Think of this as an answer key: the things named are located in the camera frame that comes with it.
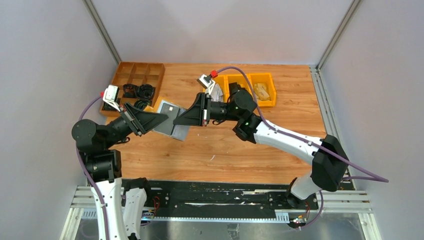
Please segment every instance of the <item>wood grain surface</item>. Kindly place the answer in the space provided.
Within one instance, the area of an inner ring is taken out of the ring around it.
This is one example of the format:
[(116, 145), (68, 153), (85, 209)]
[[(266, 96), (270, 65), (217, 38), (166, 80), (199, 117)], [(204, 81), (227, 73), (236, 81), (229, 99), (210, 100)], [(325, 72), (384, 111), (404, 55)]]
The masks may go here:
[[(228, 64), (166, 63), (160, 96), (189, 108), (202, 91), (196, 79)], [(275, 107), (263, 107), (273, 123), (302, 134), (325, 137), (325, 128), (309, 67), (306, 65), (235, 64), (245, 73), (272, 74), (277, 91)], [(228, 70), (222, 74), (236, 74)], [(311, 169), (295, 156), (266, 145), (238, 139), (235, 123), (191, 127), (185, 141), (156, 132), (116, 145), (124, 178), (289, 184)]]

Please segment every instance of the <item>purple cable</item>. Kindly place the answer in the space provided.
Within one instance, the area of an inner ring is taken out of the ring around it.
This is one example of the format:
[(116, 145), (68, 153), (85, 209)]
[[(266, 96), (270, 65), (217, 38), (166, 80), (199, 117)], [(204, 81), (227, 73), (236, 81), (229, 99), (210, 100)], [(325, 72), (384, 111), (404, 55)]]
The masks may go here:
[[(254, 100), (254, 102), (255, 102), (256, 104), (258, 104), (258, 101), (256, 100), (256, 97), (255, 97), (255, 92), (254, 92), (254, 90), (253, 90), (252, 84), (249, 82), (248, 77), (246, 76), (246, 74), (245, 74), (245, 73), (244, 73), (244, 72), (243, 72), (240, 68), (235, 67), (235, 66), (227, 66), (227, 67), (224, 67), (224, 68), (221, 68), (221, 69), (217, 70), (216, 72), (217, 72), (217, 73), (220, 73), (220, 72), (222, 72), (222, 71), (224, 71), (224, 70), (227, 70), (227, 69), (234, 69), (234, 70), (237, 70), (237, 71), (239, 71), (239, 72), (243, 75), (244, 79), (245, 79), (245, 80), (246, 80), (246, 82), (247, 82), (247, 85), (249, 85), (250, 91), (251, 91), (251, 92), (252, 92), (252, 94), (253, 94), (253, 100)], [(289, 133), (289, 132), (285, 132), (285, 131), (282, 131), (282, 130), (279, 130), (279, 129), (277, 129), (277, 130), (276, 130), (273, 126), (271, 126), (271, 125), (267, 122), (267, 120), (265, 119), (264, 115), (262, 114), (262, 111), (261, 111), (261, 109), (259, 108), (259, 106), (257, 106), (257, 107), (256, 107), (256, 109), (257, 109), (257, 112), (259, 113), (260, 118), (262, 119), (263, 123), (264, 123), (264, 124), (265, 124), (268, 128), (272, 129), (273, 131), (277, 131), (277, 132), (278, 132), (278, 133), (280, 133), (280, 134), (284, 134), (284, 135), (287, 135), (287, 136), (289, 136), (289, 137), (295, 138), (295, 139), (297, 139), (297, 140), (299, 140), (299, 141), (302, 141), (302, 142), (304, 142), (304, 143), (309, 143), (309, 142), (310, 142), (309, 140), (304, 139), (303, 137), (296, 136), (296, 135), (291, 134), (291, 133)], [(384, 177), (382, 177), (382, 176), (379, 176), (379, 175), (377, 175), (377, 174), (375, 174), (375, 173), (372, 173), (372, 172), (370, 172), (370, 171), (368, 171), (368, 170), (366, 170), (366, 169), (364, 169), (364, 168), (362, 168), (362, 167), (360, 167), (360, 166), (358, 166), (358, 165), (356, 165), (356, 164), (354, 164), (354, 163), (352, 163), (352, 162), (348, 161), (347, 159), (345, 159), (344, 157), (342, 157), (342, 156), (338, 155), (337, 153), (335, 153), (335, 152), (331, 151), (330, 149), (328, 149), (328, 148), (326, 148), (326, 147), (324, 147), (324, 146), (321, 146), (321, 145), (319, 145), (319, 144), (316, 144), (315, 142), (311, 142), (311, 143), (312, 143), (312, 146), (314, 146), (314, 147), (316, 147), (316, 148), (318, 148), (318, 149), (321, 149), (322, 151), (324, 151), (324, 152), (326, 152), (326, 153), (328, 153), (328, 154), (332, 155), (333, 157), (337, 158), (338, 160), (340, 160), (340, 161), (344, 162), (345, 164), (347, 164), (347, 165), (349, 165), (349, 166), (352, 166), (353, 168), (355, 168), (355, 169), (357, 169), (357, 170), (359, 170), (359, 171), (363, 172), (364, 174), (367, 174), (367, 175), (371, 176), (371, 177), (352, 176), (352, 177), (349, 177), (349, 179), (347, 179), (347, 178), (346, 178), (347, 180), (350, 180), (350, 179), (362, 179), (362, 180), (372, 180), (372, 181), (383, 182), (383, 183), (388, 183), (388, 182), (389, 182), (389, 180), (388, 180), (388, 179), (386, 179), (386, 178), (384, 178)]]
[[(95, 103), (97, 102), (97, 100), (101, 99), (101, 96), (96, 97), (96, 99), (94, 99), (93, 101), (91, 101), (88, 106), (82, 111), (81, 115), (78, 118), (78, 121), (82, 120), (84, 115), (86, 114), (86, 112), (89, 110), (89, 108)], [(106, 206), (105, 206), (105, 199), (102, 196), (102, 192), (100, 192), (99, 187), (97, 186), (97, 184), (94, 182), (92, 176), (90, 176), (89, 171), (87, 170), (86, 166), (84, 165), (83, 159), (81, 158), (80, 155), (80, 151), (78, 151), (77, 146), (75, 146), (76, 149), (76, 155), (78, 156), (78, 160), (79, 160), (79, 164), (81, 165), (82, 171), (84, 172), (85, 176), (87, 177), (88, 181), (90, 182), (90, 184), (93, 186), (95, 192), (97, 193), (98, 199), (100, 201), (100, 204), (102, 205), (102, 210), (103, 210), (103, 220), (104, 220), (104, 231), (106, 233), (106, 240), (109, 240), (109, 222), (108, 222), (108, 215), (106, 212)]]

